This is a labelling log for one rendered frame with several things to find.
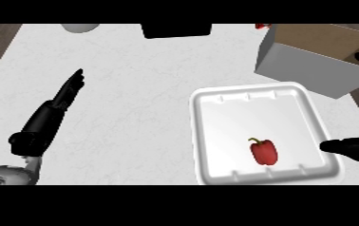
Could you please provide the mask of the white foam tray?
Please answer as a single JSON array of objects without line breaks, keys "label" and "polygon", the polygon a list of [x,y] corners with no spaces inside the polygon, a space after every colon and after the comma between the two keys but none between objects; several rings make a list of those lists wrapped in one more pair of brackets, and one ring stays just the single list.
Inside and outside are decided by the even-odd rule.
[{"label": "white foam tray", "polygon": [[[338,184],[345,166],[320,150],[330,139],[305,86],[295,82],[199,89],[190,98],[194,160],[205,185]],[[271,140],[274,165],[259,165],[249,141]]]}]

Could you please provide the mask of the pale grey round object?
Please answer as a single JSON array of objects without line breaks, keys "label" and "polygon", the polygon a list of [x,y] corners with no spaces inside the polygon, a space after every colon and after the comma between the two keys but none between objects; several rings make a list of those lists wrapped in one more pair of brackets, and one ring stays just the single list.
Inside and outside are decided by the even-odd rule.
[{"label": "pale grey round object", "polygon": [[98,24],[63,24],[64,29],[72,33],[85,33],[98,28]]}]

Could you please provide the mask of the black appliance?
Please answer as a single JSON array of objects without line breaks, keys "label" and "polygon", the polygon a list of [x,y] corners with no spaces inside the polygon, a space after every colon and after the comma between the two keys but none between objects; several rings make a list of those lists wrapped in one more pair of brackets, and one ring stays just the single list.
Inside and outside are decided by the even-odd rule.
[{"label": "black appliance", "polygon": [[212,24],[144,24],[143,30],[148,39],[206,36]]}]

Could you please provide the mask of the red bell pepper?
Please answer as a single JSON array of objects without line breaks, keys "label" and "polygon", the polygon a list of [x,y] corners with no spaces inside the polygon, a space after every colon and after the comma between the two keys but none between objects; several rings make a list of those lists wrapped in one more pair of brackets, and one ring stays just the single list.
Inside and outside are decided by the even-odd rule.
[{"label": "red bell pepper", "polygon": [[256,138],[250,138],[250,149],[259,165],[274,165],[278,161],[278,151],[271,140],[261,141]]}]

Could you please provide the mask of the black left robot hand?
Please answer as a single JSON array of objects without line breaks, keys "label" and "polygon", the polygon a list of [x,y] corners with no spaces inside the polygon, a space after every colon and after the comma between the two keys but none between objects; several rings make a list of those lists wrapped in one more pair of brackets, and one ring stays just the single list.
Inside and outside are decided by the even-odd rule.
[{"label": "black left robot hand", "polygon": [[42,104],[21,131],[11,135],[10,143],[15,155],[30,157],[44,155],[83,86],[83,69],[79,69],[66,81],[55,98]]}]

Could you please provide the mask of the open cardboard box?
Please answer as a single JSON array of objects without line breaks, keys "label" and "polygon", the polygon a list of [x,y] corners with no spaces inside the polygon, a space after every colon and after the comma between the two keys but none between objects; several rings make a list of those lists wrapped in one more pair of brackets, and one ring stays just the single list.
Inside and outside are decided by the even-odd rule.
[{"label": "open cardboard box", "polygon": [[274,24],[261,44],[256,73],[340,99],[359,88],[357,53],[359,29],[338,24]]}]

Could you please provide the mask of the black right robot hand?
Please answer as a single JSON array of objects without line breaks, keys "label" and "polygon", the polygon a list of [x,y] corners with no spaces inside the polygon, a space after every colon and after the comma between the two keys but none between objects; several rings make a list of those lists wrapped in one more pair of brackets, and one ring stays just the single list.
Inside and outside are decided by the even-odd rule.
[{"label": "black right robot hand", "polygon": [[324,152],[340,154],[359,161],[359,138],[324,141],[320,144]]}]

